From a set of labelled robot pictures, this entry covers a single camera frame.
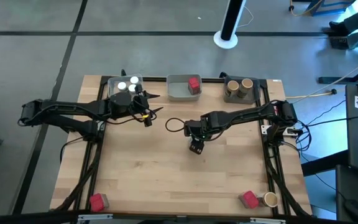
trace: concrete floor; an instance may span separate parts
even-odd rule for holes
[[[226,0],[94,0],[86,6],[80,31],[216,31],[226,4]],[[71,32],[80,6],[81,0],[0,0],[0,31]],[[341,15],[293,17],[287,1],[273,0],[248,0],[247,7],[254,20],[239,29],[243,32],[319,32],[329,21],[354,13],[350,9]],[[306,7],[295,4],[298,12]],[[241,24],[249,19],[244,11]],[[69,36],[0,36],[0,138],[5,140],[0,146],[0,215],[10,212],[38,130],[17,126],[21,105],[50,97],[68,41]],[[245,36],[239,37],[236,48],[222,50],[211,36],[78,36],[58,100],[75,101],[83,75],[117,75],[122,68],[146,76],[199,73],[217,77],[225,71],[281,79],[287,96],[296,96],[320,88],[316,82],[320,76],[340,77],[357,66],[358,49],[331,49],[325,37]],[[308,123],[342,100],[344,93],[339,91],[335,96],[301,101],[295,105],[298,118]],[[319,121],[343,117],[344,104]],[[323,157],[346,149],[346,132],[340,131],[345,125],[339,122],[313,128],[307,153]],[[66,138],[60,129],[48,129],[24,212],[48,210],[59,169],[59,149]],[[317,188],[308,183],[308,189]]]

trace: gray tray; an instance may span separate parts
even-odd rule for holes
[[[200,83],[200,93],[192,95],[188,89],[189,78],[197,78]],[[197,101],[203,91],[200,75],[168,75],[167,76],[168,99],[170,101]]]
[[[226,103],[241,103],[241,104],[254,104],[257,100],[259,100],[260,98],[260,91],[259,91],[259,79],[257,78],[249,78],[252,80],[252,82],[254,83],[254,85],[252,86],[251,90],[248,92],[248,94],[246,94],[246,96],[244,98],[239,98],[236,94],[232,95],[232,96],[227,96],[224,93],[224,89],[226,88],[226,85],[229,83],[229,81],[234,80],[236,82],[238,82],[241,85],[241,81],[245,78],[248,77],[235,77],[235,76],[226,76],[224,78],[224,85],[223,85],[223,100]]]

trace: metal clamp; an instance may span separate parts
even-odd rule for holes
[[[112,219],[112,214],[79,215],[78,221]]]
[[[286,224],[285,220],[275,220],[270,218],[251,218],[250,222],[261,224]]]
[[[263,135],[267,135],[267,129],[269,127],[271,127],[271,125],[261,125],[260,126]],[[283,132],[283,136],[295,136],[295,137],[298,136],[297,133],[294,133],[294,132],[291,132],[291,131],[288,132],[288,130],[296,130],[296,128],[295,127],[287,127],[285,129],[285,131]]]

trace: wooden table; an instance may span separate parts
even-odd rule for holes
[[[101,76],[86,75],[78,102],[95,100],[100,80]],[[271,100],[285,99],[280,80],[267,80],[267,83]],[[235,111],[255,106],[223,102],[222,85],[203,83],[203,94],[198,101],[171,102],[165,82],[144,83],[149,93],[161,95],[149,100],[150,108],[163,106],[164,109],[148,128],[135,121],[107,125],[94,191],[107,195],[110,203],[107,212],[272,216],[269,208],[245,209],[237,199],[243,191],[268,191],[258,122],[232,126],[217,140],[206,142],[201,155],[188,149],[190,138],[184,137],[183,132],[170,133],[165,129],[165,122],[171,117],[200,119],[200,115],[214,110]],[[176,121],[168,125],[170,129],[182,126]],[[68,141],[79,136],[70,133]],[[295,144],[293,138],[285,140]],[[77,184],[85,147],[85,142],[78,142],[65,148],[51,208],[59,206]],[[288,146],[280,146],[280,155],[289,191],[303,209],[311,213],[298,153]],[[83,191],[81,208],[87,188]],[[278,210],[283,213],[281,201]]]

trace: red block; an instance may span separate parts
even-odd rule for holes
[[[259,201],[252,191],[247,191],[239,195],[239,199],[245,208],[256,208],[259,205]]]
[[[188,89],[192,95],[200,93],[201,88],[197,78],[189,78],[188,84]]]
[[[92,212],[100,212],[109,207],[109,202],[105,194],[94,194],[89,198]]]

